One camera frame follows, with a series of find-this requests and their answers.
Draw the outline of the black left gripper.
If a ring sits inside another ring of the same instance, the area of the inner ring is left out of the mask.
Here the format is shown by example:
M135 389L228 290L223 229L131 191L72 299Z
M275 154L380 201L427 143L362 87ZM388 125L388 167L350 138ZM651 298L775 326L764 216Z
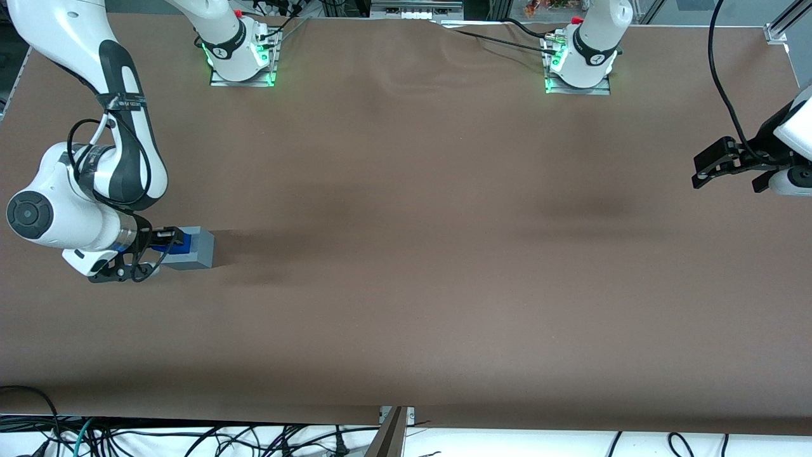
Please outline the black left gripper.
M740 147L730 136L723 136L693 157L692 185L699 190L712 179L746 171L764 171L752 180L754 193L772 191L788 194L787 168L797 165L792 149L780 141L774 130L785 117L771 117L763 122L753 138L746 140L740 162Z

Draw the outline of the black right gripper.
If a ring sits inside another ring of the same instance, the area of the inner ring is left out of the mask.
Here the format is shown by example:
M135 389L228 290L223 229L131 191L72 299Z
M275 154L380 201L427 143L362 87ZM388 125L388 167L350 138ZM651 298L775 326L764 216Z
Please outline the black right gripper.
M94 284L125 281L141 283L157 275L160 270L159 263L140 263L145 252L150 249L153 236L153 227L138 228L133 242L126 249L126 255L129 255L129 263L125 263L122 256L116 256L109 262L100 260L94 263L89 282ZM155 247L185 246L189 241L190 235L186 234L182 229L155 230Z

